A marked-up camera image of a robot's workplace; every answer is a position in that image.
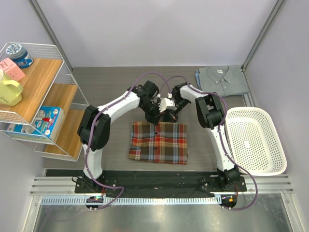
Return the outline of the red brown plaid shirt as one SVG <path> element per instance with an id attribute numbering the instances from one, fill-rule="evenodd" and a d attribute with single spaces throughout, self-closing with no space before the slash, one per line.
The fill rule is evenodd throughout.
<path id="1" fill-rule="evenodd" d="M 128 158 L 153 163 L 186 165 L 187 125 L 172 122 L 134 121 Z"/>

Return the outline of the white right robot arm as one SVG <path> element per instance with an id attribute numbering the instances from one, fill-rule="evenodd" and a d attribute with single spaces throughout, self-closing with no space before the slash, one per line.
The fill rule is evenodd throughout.
<path id="1" fill-rule="evenodd" d="M 183 83 L 176 85 L 171 95 L 175 107 L 165 111 L 163 121 L 176 122 L 177 114 L 187 104 L 195 104 L 198 122 L 206 129 L 216 155 L 218 185 L 224 191 L 231 190 L 240 181 L 240 171 L 229 150 L 224 126 L 226 114 L 218 94 L 202 93 L 192 85 Z"/>

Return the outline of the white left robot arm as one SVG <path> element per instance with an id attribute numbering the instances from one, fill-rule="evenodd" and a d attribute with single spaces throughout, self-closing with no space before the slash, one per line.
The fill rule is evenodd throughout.
<path id="1" fill-rule="evenodd" d="M 130 110 L 140 108 L 145 113 L 147 122 L 158 125 L 161 113 L 157 103 L 153 103 L 159 93 L 158 86 L 147 81 L 144 85 L 134 86 L 108 104 L 85 109 L 78 128 L 78 135 L 84 148 L 84 174 L 88 178 L 86 187 L 93 193 L 102 189 L 103 181 L 99 178 L 102 149 L 110 138 L 111 124 Z"/>

